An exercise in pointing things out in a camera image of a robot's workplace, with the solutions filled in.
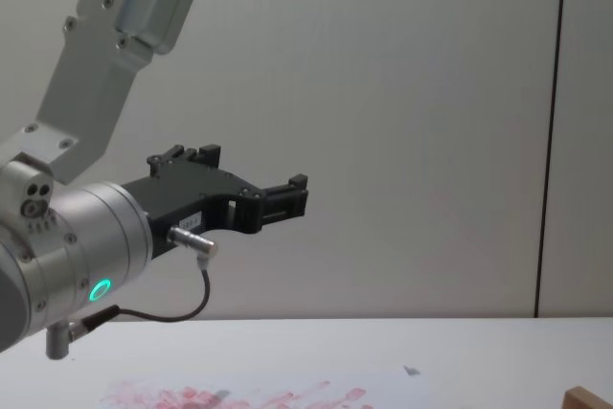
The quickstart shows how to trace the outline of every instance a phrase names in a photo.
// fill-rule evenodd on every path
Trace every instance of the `green led ring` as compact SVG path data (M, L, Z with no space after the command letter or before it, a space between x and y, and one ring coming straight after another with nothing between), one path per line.
M106 294L110 290L111 285L112 283L108 278L97 282L92 291L89 293L89 302L98 301L104 294Z

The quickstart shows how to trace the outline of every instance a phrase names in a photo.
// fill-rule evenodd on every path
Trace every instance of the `cable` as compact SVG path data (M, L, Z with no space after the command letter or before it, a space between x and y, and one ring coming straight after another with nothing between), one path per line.
M179 323L181 321L191 320L204 310L204 307L209 303L209 298L211 297L211 280L209 279L209 272L206 270L202 271L202 280L204 280L204 298L200 305L192 312L187 313L181 316L157 316L151 315L149 313L143 313L142 311L130 310L127 308L120 308L120 315L130 315L135 316L136 318L141 318L143 320L156 321L158 323Z

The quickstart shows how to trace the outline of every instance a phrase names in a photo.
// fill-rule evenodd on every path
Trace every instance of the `black vertical line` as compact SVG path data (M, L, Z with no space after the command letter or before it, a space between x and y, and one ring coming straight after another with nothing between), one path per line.
M540 217L540 242L538 243L538 266L536 268L536 295L534 296L534 318L538 318L540 303L540 282L543 271L543 249L545 247L545 224L547 221L547 197L549 195L549 170L552 161L552 140L554 138L554 116L556 114L557 68L559 65L559 42L562 36L562 13L564 0L557 4L556 55L554 57L554 81L552 83L552 101L549 110L549 135L547 138L547 160L545 163L545 185L543 187L543 209Z

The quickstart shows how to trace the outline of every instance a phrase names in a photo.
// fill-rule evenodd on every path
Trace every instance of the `black cable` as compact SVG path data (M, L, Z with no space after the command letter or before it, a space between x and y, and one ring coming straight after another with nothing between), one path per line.
M206 270L202 271L202 279L204 280L204 298L200 305L192 312L187 313L181 316L157 316L151 315L149 313L143 313L142 311L130 310L127 308L120 308L120 315L130 315L135 316L136 318L141 318L143 320L156 321L158 323L179 323L181 321L191 320L204 310L204 307L209 303L209 298L211 297L211 280L209 279L209 272Z
M91 332L95 328L102 326L104 323L111 321L119 315L130 315L144 320L156 321L158 323L179 323L181 321L191 320L204 310L204 307L209 303L211 297L211 280L209 279L209 272L202 271L202 280L204 280L204 298L200 305L190 313L181 316L157 316L149 313L143 313L142 311L130 310L127 308L119 308L119 306L110 306L103 308L101 311L94 313L93 315L86 316L80 320L81 324L85 326L87 332Z

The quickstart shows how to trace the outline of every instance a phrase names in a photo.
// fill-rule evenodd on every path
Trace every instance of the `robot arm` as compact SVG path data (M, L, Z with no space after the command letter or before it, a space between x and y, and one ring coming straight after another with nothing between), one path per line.
M2 146L63 184L106 150L138 71L168 53L193 0L79 0L36 120Z
M36 120L0 146L0 352L48 328L61 358L80 337L71 314L177 244L208 258L206 231L253 234L305 213L305 176L260 189L220 170L217 146L149 157L149 177L124 186L54 193L103 155L136 73L172 49L192 1L79 0L66 20Z

